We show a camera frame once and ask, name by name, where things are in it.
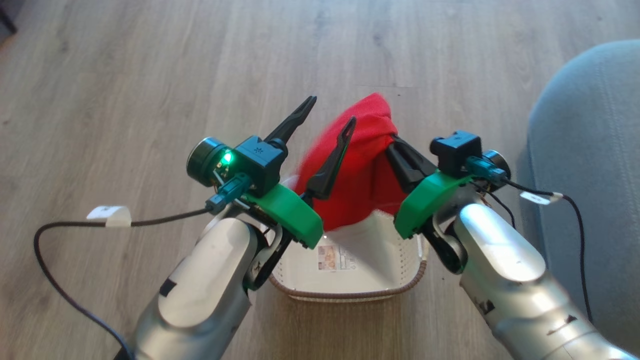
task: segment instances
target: product label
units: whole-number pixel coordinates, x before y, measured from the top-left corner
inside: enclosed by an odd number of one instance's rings
[[[318,270],[345,271],[358,268],[352,253],[339,245],[320,245],[318,249]]]

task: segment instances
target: sticker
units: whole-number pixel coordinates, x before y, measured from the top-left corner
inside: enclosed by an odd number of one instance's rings
[[[98,206],[86,216],[88,220],[106,219],[106,227],[130,227],[131,212],[126,206]]]
[[[356,270],[356,258],[344,247],[338,245],[320,245],[318,249],[318,270],[345,271]]]
[[[535,202],[536,204],[540,204],[540,205],[549,205],[549,204],[551,204],[551,200],[545,199],[542,196],[537,196],[536,194],[524,192],[524,193],[521,193],[520,196],[523,199],[527,199],[527,200],[529,200],[531,202]]]

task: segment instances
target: black cable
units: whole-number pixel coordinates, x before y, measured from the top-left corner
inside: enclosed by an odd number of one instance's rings
[[[516,184],[513,181],[509,180],[509,179],[503,179],[502,180],[505,184],[508,184],[518,190],[522,190],[524,192],[530,192],[530,193],[534,193],[536,195],[546,195],[546,196],[555,196],[556,194],[552,193],[552,192],[544,192],[541,190],[535,190],[535,189],[530,189],[526,186],[522,186],[520,184]],[[584,307],[587,310],[587,318],[589,319],[589,322],[593,323],[593,316],[591,315],[591,306],[589,305],[589,295],[587,293],[587,280],[586,280],[586,276],[584,273],[584,248],[585,248],[585,241],[584,241],[584,224],[582,223],[582,215],[580,214],[580,210],[578,209],[578,205],[575,203],[575,201],[573,201],[572,198],[570,198],[569,196],[562,194],[562,198],[564,200],[566,200],[569,204],[571,204],[571,207],[573,208],[573,210],[575,211],[575,215],[578,218],[578,228],[580,231],[580,281],[582,283],[582,296],[584,297]]]
[[[131,227],[141,227],[141,226],[149,226],[149,225],[157,225],[163,224],[166,222],[181,220],[188,217],[194,217],[197,215],[202,215],[208,213],[208,209],[200,209],[196,211],[190,211],[189,213],[173,215],[170,217],[158,218],[153,220],[144,220],[144,221],[135,221],[131,222]],[[90,222],[90,221],[59,221],[59,222],[51,222],[49,224],[45,224],[41,226],[38,231],[36,231],[33,237],[33,250],[36,254],[36,260],[38,261],[38,265],[40,265],[40,269],[44,273],[45,277],[51,283],[51,286],[60,294],[60,296],[65,299],[74,309],[78,310],[82,315],[85,315],[91,321],[98,324],[98,326],[102,327],[106,332],[108,332],[114,339],[120,344],[120,346],[124,349],[127,354],[127,357],[130,360],[134,360],[133,351],[127,345],[127,342],[123,339],[123,337],[112,329],[109,325],[107,325],[104,320],[100,319],[98,316],[91,313],[89,310],[85,309],[82,305],[78,304],[67,292],[65,292],[62,287],[58,284],[58,282],[54,279],[53,275],[47,268],[47,265],[44,263],[44,259],[42,258],[42,252],[40,251],[40,237],[41,235],[49,229],[54,229],[55,227],[106,227],[105,222]]]
[[[500,205],[502,206],[507,213],[509,213],[509,217],[511,218],[511,226],[513,226],[513,228],[516,228],[516,217],[513,216],[513,212],[511,211],[511,209],[509,209],[509,207],[503,203],[494,193],[490,193],[487,189],[483,188],[482,186],[480,186],[479,184],[474,183],[473,181],[471,181],[471,184],[473,186],[475,186],[476,188],[478,188],[479,190],[489,194],[490,197],[493,197],[493,199]]]

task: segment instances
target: black bracket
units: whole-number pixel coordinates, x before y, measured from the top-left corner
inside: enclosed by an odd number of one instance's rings
[[[278,127],[276,127],[271,134],[264,139],[264,141],[274,142],[279,140],[286,144],[298,126],[302,125],[302,123],[307,119],[311,109],[316,104],[316,100],[316,96],[307,97],[307,100],[304,100],[302,104],[300,104],[300,106],[291,113],[291,115],[284,119],[284,121],[281,122],[280,125],[278,125]]]
[[[436,166],[427,160],[418,150],[397,135],[392,135],[391,143],[385,154],[396,175],[400,188],[410,193],[427,176],[436,171]]]
[[[433,227],[433,217],[429,217],[420,232],[427,238],[444,267],[454,274],[461,274],[467,264],[467,250],[453,235],[452,226],[453,224],[447,229],[445,236],[441,237]]]
[[[264,285],[293,239],[293,235],[287,229],[282,228],[279,235],[276,232],[273,243],[268,247],[263,247],[255,255],[251,266],[244,275],[243,286],[255,291]]]
[[[351,136],[356,128],[356,117],[352,117],[342,128],[336,139],[336,145],[331,154],[324,161],[320,169],[307,181],[307,189],[301,198],[311,207],[314,207],[313,199],[329,199],[335,178],[342,166],[342,159],[347,153],[351,142]]]

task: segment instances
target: green led light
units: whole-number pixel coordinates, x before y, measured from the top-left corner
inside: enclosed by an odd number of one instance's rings
[[[228,152],[222,157],[222,160],[220,162],[223,165],[229,165],[231,164],[231,160],[233,159],[234,159],[234,156],[230,152]]]

